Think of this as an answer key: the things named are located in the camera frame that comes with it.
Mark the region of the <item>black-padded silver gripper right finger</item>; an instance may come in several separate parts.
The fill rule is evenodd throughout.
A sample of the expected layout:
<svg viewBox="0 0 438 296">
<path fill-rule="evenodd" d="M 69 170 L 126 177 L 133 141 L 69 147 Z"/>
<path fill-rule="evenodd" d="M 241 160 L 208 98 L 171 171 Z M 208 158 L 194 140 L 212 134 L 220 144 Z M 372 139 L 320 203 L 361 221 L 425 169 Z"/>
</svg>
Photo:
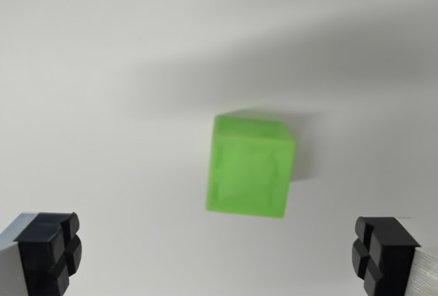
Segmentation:
<svg viewBox="0 0 438 296">
<path fill-rule="evenodd" d="M 358 217 L 352 266 L 372 296 L 437 294 L 437 223 Z"/>
</svg>

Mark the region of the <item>black-padded silver gripper left finger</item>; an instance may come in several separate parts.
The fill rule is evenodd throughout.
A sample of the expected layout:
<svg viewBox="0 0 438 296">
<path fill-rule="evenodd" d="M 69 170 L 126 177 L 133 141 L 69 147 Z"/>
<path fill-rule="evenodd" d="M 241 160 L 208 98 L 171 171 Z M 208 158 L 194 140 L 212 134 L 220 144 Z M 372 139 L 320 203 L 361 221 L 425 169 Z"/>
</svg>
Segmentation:
<svg viewBox="0 0 438 296">
<path fill-rule="evenodd" d="M 64 295 L 82 256 L 76 213 L 21 213 L 1 233 L 2 295 Z"/>
</svg>

